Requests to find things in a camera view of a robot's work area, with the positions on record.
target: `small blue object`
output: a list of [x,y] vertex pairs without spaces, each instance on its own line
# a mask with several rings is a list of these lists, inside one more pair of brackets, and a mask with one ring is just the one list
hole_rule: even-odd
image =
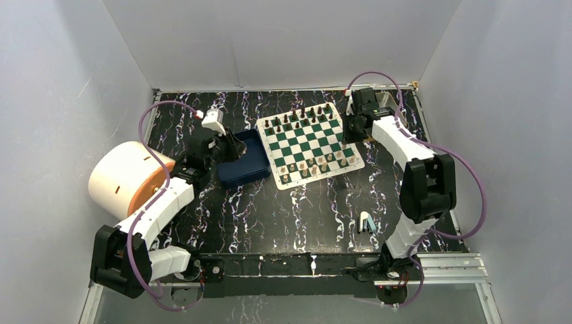
[[272,172],[256,130],[245,130],[235,136],[246,144],[246,153],[234,162],[219,164],[219,179],[226,189],[264,179]]

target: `purple cable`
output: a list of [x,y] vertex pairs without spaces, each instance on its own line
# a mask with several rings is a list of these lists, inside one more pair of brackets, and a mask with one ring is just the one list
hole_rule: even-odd
[[394,114],[394,118],[395,118],[395,125],[397,126],[397,128],[399,129],[400,133],[402,133],[405,137],[407,137],[408,139],[412,140],[413,142],[420,144],[420,145],[424,145],[427,146],[429,148],[432,149],[436,149],[442,152],[445,152],[451,156],[453,156],[454,158],[456,158],[457,160],[459,160],[459,162],[461,162],[461,164],[463,164],[465,166],[465,168],[469,171],[469,173],[471,173],[471,176],[473,176],[473,178],[475,179],[475,182],[477,183],[477,186],[479,187],[479,191],[481,194],[481,200],[482,200],[482,208],[481,208],[481,215],[479,217],[479,222],[477,222],[477,225],[475,225],[475,228],[471,229],[468,233],[466,234],[462,234],[459,236],[456,235],[450,235],[447,233],[443,233],[440,232],[436,229],[430,228],[427,230],[427,232],[425,232],[425,234],[423,234],[423,236],[421,236],[419,238],[419,240],[417,240],[415,243],[413,243],[413,245],[409,248],[409,250],[407,251],[407,257],[409,260],[411,260],[413,262],[413,264],[415,266],[417,266],[417,268],[419,268],[419,270],[421,271],[421,280],[419,282],[419,287],[417,288],[417,291],[415,292],[415,294],[406,302],[404,302],[403,304],[400,304],[400,306],[407,306],[408,304],[411,304],[416,298],[417,296],[419,296],[419,293],[421,292],[421,288],[423,288],[423,282],[425,281],[425,275],[423,273],[423,268],[421,266],[421,264],[419,262],[417,262],[415,259],[413,259],[413,257],[411,256],[413,249],[427,236],[427,234],[429,233],[433,233],[433,234],[438,234],[440,236],[442,236],[443,238],[448,238],[450,240],[463,240],[466,238],[469,238],[471,236],[473,236],[476,232],[478,232],[481,227],[483,226],[483,223],[486,219],[486,210],[487,210],[487,205],[488,205],[488,201],[487,201],[487,195],[486,195],[486,190],[484,188],[484,184],[482,182],[482,180],[479,178],[479,176],[477,175],[476,170],[469,164],[469,162],[467,162],[467,160],[465,160],[461,155],[457,154],[456,152],[453,152],[441,145],[437,145],[437,144],[431,144],[429,142],[425,142],[423,140],[419,140],[417,139],[415,136],[411,136],[409,135],[406,131],[405,128],[403,127],[403,124],[399,121],[399,114],[401,112],[401,110],[403,109],[403,93],[401,92],[401,88],[399,87],[399,85],[397,84],[397,82],[395,82],[395,80],[393,80],[390,76],[388,76],[387,74],[381,73],[381,72],[375,72],[375,71],[369,71],[369,72],[364,72],[361,74],[358,74],[355,78],[353,78],[353,80],[347,85],[346,90],[349,90],[349,88],[351,87],[351,85],[360,77],[363,76],[365,74],[379,74],[380,76],[384,76],[386,78],[388,78],[393,85],[395,86],[395,88],[397,89],[397,96],[399,97],[399,104],[398,104],[398,109],[395,111]]
[[[141,119],[139,119],[139,139],[141,141],[141,144],[143,144],[143,147],[145,147],[145,149],[149,152],[149,154],[159,163],[159,165],[161,166],[161,168],[163,168],[163,171],[165,172],[165,187],[161,188],[161,191],[145,206],[145,210],[149,209],[149,207],[151,207],[156,201],[157,199],[159,199],[164,193],[165,193],[165,189],[169,187],[169,184],[171,183],[171,175],[169,174],[169,169],[167,168],[167,166],[161,161],[161,159],[159,159],[159,157],[153,152],[153,150],[145,143],[145,139],[143,137],[143,121],[145,120],[145,117],[147,117],[147,115],[155,108],[158,107],[159,105],[164,105],[164,104],[174,104],[174,105],[181,105],[183,107],[185,107],[186,109],[189,109],[193,115],[196,115],[196,110],[193,109],[193,107],[185,104],[185,103],[180,103],[179,101],[159,101],[158,103],[155,103],[153,106],[149,107],[141,116]],[[137,223],[139,222],[139,220],[141,220],[141,217],[143,216],[143,214],[145,214],[145,210],[141,211],[137,217],[133,220],[133,223],[131,224],[131,227],[129,227],[129,232],[127,233],[127,258],[129,259],[129,264],[131,265],[131,268],[133,269],[133,274],[135,275],[135,278],[137,279],[137,281],[139,282],[139,284],[143,287],[143,289],[145,289],[146,292],[149,293],[151,299],[153,300],[153,302],[157,305],[159,305],[161,308],[166,309],[166,310],[170,310],[170,311],[182,311],[185,308],[189,308],[193,305],[195,305],[195,303],[198,302],[195,301],[193,303],[191,303],[188,306],[182,307],[182,308],[172,308],[172,307],[168,307],[165,306],[163,304],[161,304],[160,302],[158,302],[158,299],[161,299],[163,297],[163,287],[161,286],[161,283],[159,280],[157,280],[157,287],[159,287],[159,292],[155,292],[153,289],[151,289],[151,287],[145,282],[145,279],[143,279],[143,276],[141,276],[141,273],[139,272],[139,268],[137,268],[137,263],[135,263],[135,258],[133,257],[133,232],[135,230],[135,227],[137,226]]]

